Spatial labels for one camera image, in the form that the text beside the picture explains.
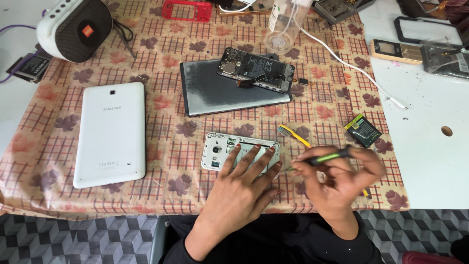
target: toothbrush bristles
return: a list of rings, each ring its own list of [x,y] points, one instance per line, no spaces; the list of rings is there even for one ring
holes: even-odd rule
[[[289,138],[291,137],[292,133],[288,130],[286,130],[285,128],[279,126],[277,127],[277,131],[282,134],[282,136],[286,137],[286,138]]]

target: hand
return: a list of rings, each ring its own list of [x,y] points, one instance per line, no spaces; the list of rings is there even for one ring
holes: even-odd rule
[[[365,148],[350,148],[350,154],[363,162],[364,168],[355,172],[345,158],[337,158],[313,167],[303,160],[337,151],[334,146],[314,147],[292,161],[295,175],[302,175],[306,194],[318,213],[331,225],[334,232],[346,240],[354,239],[358,233],[358,223],[351,204],[358,194],[370,184],[386,175],[386,168],[376,154]],[[327,176],[320,183],[316,171]]]
[[[274,148],[266,151],[247,170],[260,147],[259,144],[255,145],[233,172],[231,169],[241,145],[236,145],[228,155],[205,202],[204,210],[185,240],[186,250],[194,260],[202,261],[226,236],[259,218],[274,196],[280,193],[277,188],[271,188],[264,194],[262,192],[279,173],[281,162],[277,162],[256,179],[275,153]]]

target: red phone frame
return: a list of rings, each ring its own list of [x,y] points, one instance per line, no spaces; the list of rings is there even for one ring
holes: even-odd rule
[[[171,17],[173,12],[174,4],[181,5],[192,5],[196,6],[194,10],[194,18],[178,18]],[[186,20],[186,21],[195,21],[195,22],[209,22],[210,17],[212,16],[212,4],[207,2],[189,2],[183,0],[166,0],[163,3],[163,9],[161,15],[167,19],[176,19],[176,20]]]

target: floral tablecloth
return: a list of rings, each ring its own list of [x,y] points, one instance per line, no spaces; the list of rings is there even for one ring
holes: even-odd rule
[[[361,73],[337,62],[319,43],[300,33],[295,47],[280,56],[296,67],[296,79],[311,82],[295,84],[290,103],[189,118],[184,115],[179,63],[220,58],[226,47],[266,53],[263,39],[269,14],[220,17],[213,8],[210,22],[197,23],[162,18],[161,0],[106,4],[113,17],[135,33],[130,46],[137,59],[131,58],[113,31],[85,63],[52,60],[0,160],[1,213],[71,220],[198,214],[218,175],[200,165],[208,132],[277,141],[281,160],[288,164],[304,146],[278,134],[279,124],[294,129],[314,146],[344,147],[356,144],[343,126],[359,113],[383,133],[371,148],[385,164],[387,175],[368,188],[368,197],[358,197],[353,208],[409,209],[376,87]],[[343,60],[373,75],[358,14],[330,26],[311,10],[303,27]],[[83,90],[138,81],[144,83],[146,93],[146,176],[75,189]],[[360,167],[355,160],[352,164]],[[265,213],[314,212],[301,177],[280,174],[272,186],[282,192]]]

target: green screwdriver handle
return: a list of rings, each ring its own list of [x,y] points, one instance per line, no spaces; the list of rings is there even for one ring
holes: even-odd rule
[[[321,163],[324,163],[326,161],[330,161],[332,159],[336,158],[351,158],[352,156],[348,152],[350,149],[351,145],[346,145],[345,148],[339,149],[335,153],[327,154],[324,156],[319,156],[319,157],[312,157],[307,160],[305,160],[306,163],[310,164],[311,166],[319,166]]]

